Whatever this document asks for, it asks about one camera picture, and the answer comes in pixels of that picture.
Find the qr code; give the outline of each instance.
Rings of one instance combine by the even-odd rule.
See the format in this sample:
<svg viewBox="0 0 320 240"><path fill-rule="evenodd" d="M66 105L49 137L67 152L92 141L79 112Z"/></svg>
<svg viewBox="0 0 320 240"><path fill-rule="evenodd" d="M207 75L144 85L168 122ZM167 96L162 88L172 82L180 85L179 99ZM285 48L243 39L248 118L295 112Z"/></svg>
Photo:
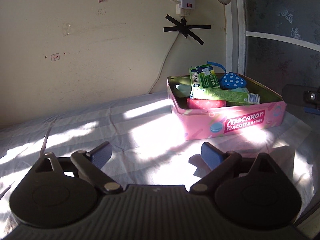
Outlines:
<svg viewBox="0 0 320 240"><path fill-rule="evenodd" d="M211 72L210 72L210 70L208 68L204 68L202 71L206 76L211 75Z"/></svg>

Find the blue strap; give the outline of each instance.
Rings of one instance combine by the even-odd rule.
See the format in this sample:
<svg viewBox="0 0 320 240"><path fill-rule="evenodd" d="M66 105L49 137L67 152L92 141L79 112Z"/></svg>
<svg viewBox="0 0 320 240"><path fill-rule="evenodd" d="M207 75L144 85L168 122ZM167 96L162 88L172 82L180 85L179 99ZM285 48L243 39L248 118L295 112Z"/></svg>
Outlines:
<svg viewBox="0 0 320 240"><path fill-rule="evenodd" d="M225 73L227 72L226 68L224 66L222 66L221 64L219 64L219 63L207 61L207 64L211 64L212 66L217 66L219 68L222 68Z"/></svg>

